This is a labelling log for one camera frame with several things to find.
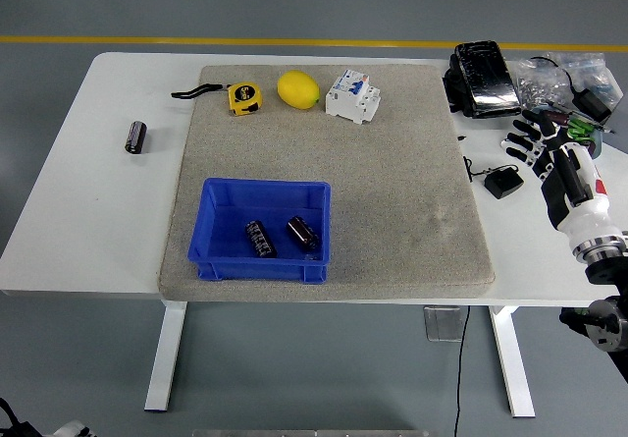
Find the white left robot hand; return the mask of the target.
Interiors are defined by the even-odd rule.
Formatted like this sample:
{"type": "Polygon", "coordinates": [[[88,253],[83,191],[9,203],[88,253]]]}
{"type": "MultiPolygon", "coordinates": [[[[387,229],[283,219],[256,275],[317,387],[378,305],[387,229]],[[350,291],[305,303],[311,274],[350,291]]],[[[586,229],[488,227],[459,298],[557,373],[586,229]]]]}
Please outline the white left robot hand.
{"type": "Polygon", "coordinates": [[[96,437],[96,433],[78,420],[72,420],[51,434],[52,437],[96,437]]]}

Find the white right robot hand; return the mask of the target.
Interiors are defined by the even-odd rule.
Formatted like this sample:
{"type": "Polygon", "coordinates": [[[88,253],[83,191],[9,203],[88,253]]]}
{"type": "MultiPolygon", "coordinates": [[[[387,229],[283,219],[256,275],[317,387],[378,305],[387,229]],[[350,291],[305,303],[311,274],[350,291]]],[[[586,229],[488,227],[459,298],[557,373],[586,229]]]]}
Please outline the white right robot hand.
{"type": "Polygon", "coordinates": [[[542,182],[551,225],[575,255],[603,240],[622,248],[622,231],[610,219],[602,177],[586,146],[571,138],[545,110],[522,112],[501,142],[504,151],[542,182]]]}

